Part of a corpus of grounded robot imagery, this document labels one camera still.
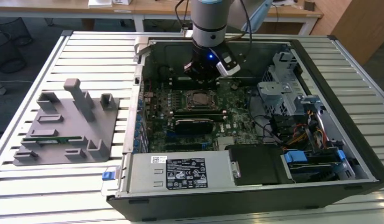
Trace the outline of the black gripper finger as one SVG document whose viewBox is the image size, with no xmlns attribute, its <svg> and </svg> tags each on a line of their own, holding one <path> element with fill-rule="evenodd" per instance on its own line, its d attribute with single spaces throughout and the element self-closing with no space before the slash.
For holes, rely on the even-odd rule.
<svg viewBox="0 0 384 224">
<path fill-rule="evenodd" d="M 186 83 L 191 88 L 202 87 L 202 77 L 199 69 L 201 67 L 194 61 L 190 61 L 183 66 L 183 74 L 190 78 Z"/>
<path fill-rule="evenodd" d="M 217 69 L 206 69 L 203 72 L 203 89 L 217 88 L 217 79 L 219 77 L 219 72 Z"/>
</svg>

